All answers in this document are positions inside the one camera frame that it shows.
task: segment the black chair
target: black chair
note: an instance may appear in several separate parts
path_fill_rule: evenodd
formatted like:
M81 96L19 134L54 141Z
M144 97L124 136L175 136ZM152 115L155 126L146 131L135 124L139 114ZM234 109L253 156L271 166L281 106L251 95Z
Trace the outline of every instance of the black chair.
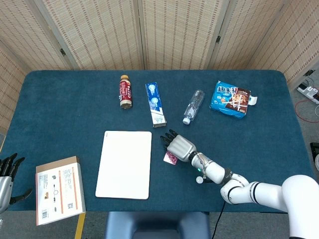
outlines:
M210 239L208 214L201 212L110 212L105 239Z

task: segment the table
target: table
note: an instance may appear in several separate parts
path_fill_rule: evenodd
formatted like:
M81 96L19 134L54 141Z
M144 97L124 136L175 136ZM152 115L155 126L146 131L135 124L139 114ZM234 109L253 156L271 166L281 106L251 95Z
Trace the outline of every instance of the table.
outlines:
M132 83L133 107L120 108L119 81ZM247 115L236 119L209 109L218 80L258 96ZM153 128L145 83L156 81L167 120ZM206 93L190 125L183 113L196 89ZM220 211L220 186L198 185L189 163L163 162L160 135L172 128L197 150L248 181L281 185L295 174L312 176L300 126L285 77L278 71L34 71L27 75L1 158L26 157L13 196L35 189L35 167L77 155L81 161L87 211ZM152 132L150 196L147 200L96 198L95 187L106 130ZM121 173L121 165L115 169ZM10 210L35 210L35 190ZM255 204L227 205L230 212L275 212Z

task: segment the woven panel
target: woven panel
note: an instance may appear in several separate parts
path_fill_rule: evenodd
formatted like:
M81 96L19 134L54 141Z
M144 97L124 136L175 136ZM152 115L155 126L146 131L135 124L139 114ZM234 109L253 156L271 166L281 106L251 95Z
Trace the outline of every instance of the woven panel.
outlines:
M282 0L236 0L213 54L213 69L245 69L269 29Z
M80 69L142 69L134 0L43 0Z
M143 0L148 69L203 69L225 4L228 1Z
M23 0L0 0L0 39L32 70L69 69Z
M0 133L4 135L10 126L25 76L26 72L0 48Z
M287 82L313 63L319 55L319 2L289 2L269 37L252 58L250 68L283 72Z

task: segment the white board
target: white board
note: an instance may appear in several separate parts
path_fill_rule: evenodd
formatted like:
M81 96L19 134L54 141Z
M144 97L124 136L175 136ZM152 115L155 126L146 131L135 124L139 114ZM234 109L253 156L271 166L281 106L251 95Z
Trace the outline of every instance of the white board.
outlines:
M106 131L95 196L147 199L152 133Z

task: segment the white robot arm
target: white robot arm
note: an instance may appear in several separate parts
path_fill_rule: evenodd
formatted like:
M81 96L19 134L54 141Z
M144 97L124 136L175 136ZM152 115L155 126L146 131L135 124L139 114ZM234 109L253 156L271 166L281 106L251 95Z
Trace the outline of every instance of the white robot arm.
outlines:
M223 168L196 151L196 146L169 130L164 140L165 147L183 162L200 169L203 179L209 178L222 188L222 198L229 204L256 203L287 212L291 239L319 239L317 229L319 216L319 185L306 175L286 179L282 186L261 182L249 183L243 176Z

